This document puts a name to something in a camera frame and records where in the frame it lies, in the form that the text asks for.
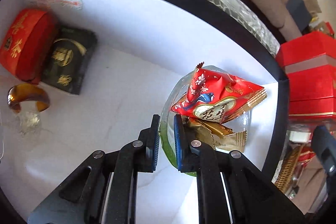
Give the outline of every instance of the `gold logo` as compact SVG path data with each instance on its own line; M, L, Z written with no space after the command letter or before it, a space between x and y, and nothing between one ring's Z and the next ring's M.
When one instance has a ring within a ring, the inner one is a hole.
M4 45L5 49L8 50L11 44L12 44L12 36L7 38L5 45Z
M68 65L71 62L73 56L74 53L72 50L59 47L57 47L52 54L52 58L55 59L57 64L61 67Z
M12 34L16 34L20 29L23 29L23 22L25 21L26 17L28 16L28 12L25 13L16 24L14 24L11 28L14 29Z
M69 85L69 83L71 82L71 80L72 80L72 78L70 77L70 75L61 75L58 78L57 83L59 83L61 85L64 85L64 86L67 86L67 85Z
M17 54L22 51L22 49L20 48L21 43L22 43L22 39L19 39L18 41L15 42L15 45L12 48L12 52L10 54L11 57L16 58Z

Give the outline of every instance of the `amber bracelet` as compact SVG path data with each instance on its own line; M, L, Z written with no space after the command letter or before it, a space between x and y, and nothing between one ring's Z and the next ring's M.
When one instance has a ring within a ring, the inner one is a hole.
M48 94L36 85L24 83L13 86L8 91L8 106L14 112L21 111L21 102L36 101L36 107L39 112L46 110L50 106Z

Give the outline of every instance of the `red gift box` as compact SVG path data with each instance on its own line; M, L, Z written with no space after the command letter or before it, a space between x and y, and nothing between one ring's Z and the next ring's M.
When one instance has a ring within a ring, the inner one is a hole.
M336 130L336 41L313 32L282 44L276 60L289 78L290 129Z
M0 63L18 79L37 84L42 65L57 35L56 19L48 12L22 10L0 48Z

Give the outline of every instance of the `gold candy wrapper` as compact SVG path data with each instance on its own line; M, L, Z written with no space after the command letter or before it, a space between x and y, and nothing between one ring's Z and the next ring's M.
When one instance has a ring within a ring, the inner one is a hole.
M244 152L246 145L246 131L233 132L216 122L207 122L189 117L187 125L196 131L196 138L205 142L213 149L219 148L226 151L238 150Z

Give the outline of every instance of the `silver screw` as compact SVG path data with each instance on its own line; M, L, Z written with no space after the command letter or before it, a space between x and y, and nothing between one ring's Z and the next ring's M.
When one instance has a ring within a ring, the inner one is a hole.
M239 151L232 151L232 152L231 152L231 156L232 156L232 158L238 159L238 158L240 158L242 155L241 155L241 153L240 153Z
M201 146L201 144L202 143L199 140L191 141L191 146L193 146L193 147L199 147L199 146Z
M93 157L94 157L95 159L99 159L99 158L101 158L103 155L104 155L104 152L103 152L103 151L100 151L100 150L97 150L97 151L93 152Z
M134 147L141 147L143 145L143 142L137 140L137 141L134 141L132 144L133 144Z

